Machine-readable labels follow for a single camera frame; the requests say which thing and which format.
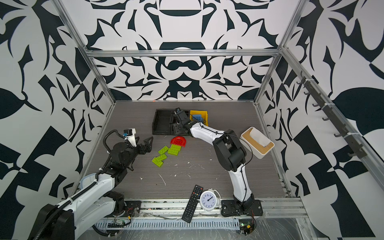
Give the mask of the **red arch lego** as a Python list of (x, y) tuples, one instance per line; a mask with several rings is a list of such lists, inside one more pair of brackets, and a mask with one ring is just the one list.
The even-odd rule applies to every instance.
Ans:
[(176, 136), (171, 140), (171, 145), (185, 147), (187, 140), (182, 136)]

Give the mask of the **green L-shaped lego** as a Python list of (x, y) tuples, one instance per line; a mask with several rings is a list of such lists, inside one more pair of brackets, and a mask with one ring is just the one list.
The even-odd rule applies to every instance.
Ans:
[(161, 168), (164, 164), (164, 160), (167, 159), (167, 156), (165, 154), (162, 154), (158, 157), (155, 157), (152, 159), (152, 163), (154, 163), (157, 167)]

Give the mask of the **green small lego brick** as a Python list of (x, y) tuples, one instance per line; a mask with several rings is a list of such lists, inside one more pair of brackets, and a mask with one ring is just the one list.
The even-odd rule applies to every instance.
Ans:
[(167, 153), (169, 150), (168, 146), (164, 146), (163, 148), (161, 148), (158, 153), (159, 155), (164, 155), (165, 153)]

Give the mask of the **blue lego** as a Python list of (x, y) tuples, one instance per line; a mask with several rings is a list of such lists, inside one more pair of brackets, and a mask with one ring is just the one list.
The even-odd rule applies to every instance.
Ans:
[(192, 115), (192, 117), (193, 117), (193, 120), (195, 121), (198, 121), (198, 122), (204, 121), (204, 118), (202, 117), (202, 115), (197, 114), (197, 115)]

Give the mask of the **green square lego plate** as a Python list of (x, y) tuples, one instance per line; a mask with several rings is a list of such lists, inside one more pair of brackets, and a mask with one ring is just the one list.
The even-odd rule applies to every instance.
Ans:
[(181, 151), (181, 148), (182, 147), (179, 145), (171, 145), (167, 153), (172, 156), (178, 156), (179, 152)]

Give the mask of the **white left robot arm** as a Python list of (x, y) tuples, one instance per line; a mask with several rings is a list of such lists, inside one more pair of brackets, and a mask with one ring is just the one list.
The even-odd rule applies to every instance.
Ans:
[(108, 132), (103, 145), (109, 156), (97, 173), (84, 177), (90, 180), (77, 193), (57, 205), (47, 204), (38, 213), (30, 240), (76, 240), (102, 218), (120, 216), (126, 210), (124, 195), (114, 191), (128, 171), (133, 171), (137, 156), (152, 151), (153, 137), (141, 144), (135, 129), (123, 134)]

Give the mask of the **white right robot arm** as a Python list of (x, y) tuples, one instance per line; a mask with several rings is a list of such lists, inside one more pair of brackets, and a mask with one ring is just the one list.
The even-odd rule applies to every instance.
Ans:
[(214, 147), (220, 165), (229, 173), (233, 185), (233, 200), (222, 201), (221, 215), (262, 216), (261, 202), (256, 200), (248, 184), (245, 166), (246, 148), (233, 130), (220, 131), (191, 120), (184, 110), (174, 110), (176, 132), (184, 132), (190, 137), (203, 140)]

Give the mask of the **black left storage bin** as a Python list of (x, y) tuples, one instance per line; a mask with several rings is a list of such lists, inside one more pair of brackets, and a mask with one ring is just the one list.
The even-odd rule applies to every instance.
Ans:
[(152, 123), (153, 135), (172, 135), (173, 134), (173, 125), (171, 121), (172, 116), (173, 116), (172, 110), (156, 109), (154, 120)]

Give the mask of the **yellow storage bin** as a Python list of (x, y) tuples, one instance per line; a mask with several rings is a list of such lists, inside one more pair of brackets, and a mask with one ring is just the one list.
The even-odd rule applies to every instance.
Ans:
[(201, 122), (201, 123), (203, 123), (204, 125), (208, 126), (209, 125), (209, 123), (208, 123), (208, 112), (207, 111), (190, 110), (190, 119), (191, 119), (191, 121), (195, 121), (195, 120), (193, 120), (192, 115), (197, 115), (197, 114), (202, 115), (202, 117), (204, 118), (204, 121)]

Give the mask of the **blue square clock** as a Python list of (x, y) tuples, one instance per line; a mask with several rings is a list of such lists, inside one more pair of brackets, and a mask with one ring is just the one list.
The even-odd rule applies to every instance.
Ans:
[(98, 175), (96, 173), (93, 173), (83, 177), (80, 180), (79, 191), (80, 192), (87, 191), (92, 189), (95, 185), (97, 185), (98, 183), (97, 176)]

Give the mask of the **black remote control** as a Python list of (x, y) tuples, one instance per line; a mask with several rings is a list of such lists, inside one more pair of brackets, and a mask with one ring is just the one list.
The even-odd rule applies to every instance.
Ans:
[(185, 221), (186, 223), (191, 223), (202, 192), (203, 192), (203, 187), (199, 185), (195, 185), (182, 216), (182, 220)]

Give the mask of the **white tissue box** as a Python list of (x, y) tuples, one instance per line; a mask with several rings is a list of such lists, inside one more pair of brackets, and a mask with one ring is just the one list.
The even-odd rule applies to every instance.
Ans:
[(245, 141), (245, 147), (258, 159), (263, 159), (274, 147), (275, 144), (255, 127), (250, 127), (241, 134)]

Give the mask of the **white alarm clock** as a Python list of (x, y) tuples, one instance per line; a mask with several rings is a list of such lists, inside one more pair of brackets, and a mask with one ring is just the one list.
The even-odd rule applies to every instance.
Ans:
[(204, 211), (210, 212), (218, 208), (221, 203), (221, 195), (217, 190), (208, 189), (200, 196), (200, 206)]

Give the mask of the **wall hook rack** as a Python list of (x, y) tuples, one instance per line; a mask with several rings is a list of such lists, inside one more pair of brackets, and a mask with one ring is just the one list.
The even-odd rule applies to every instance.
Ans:
[(343, 138), (351, 148), (352, 151), (348, 153), (348, 156), (358, 157), (359, 159), (366, 157), (368, 154), (364, 149), (364, 144), (359, 140), (360, 134), (349, 126), (336, 104), (329, 100), (317, 82), (314, 79), (307, 79), (301, 76), (298, 84), (306, 88), (305, 95), (311, 96), (315, 100), (313, 107), (319, 108), (325, 113), (326, 117), (323, 118), (323, 121), (330, 121), (334, 125), (338, 131), (334, 136), (336, 138)]

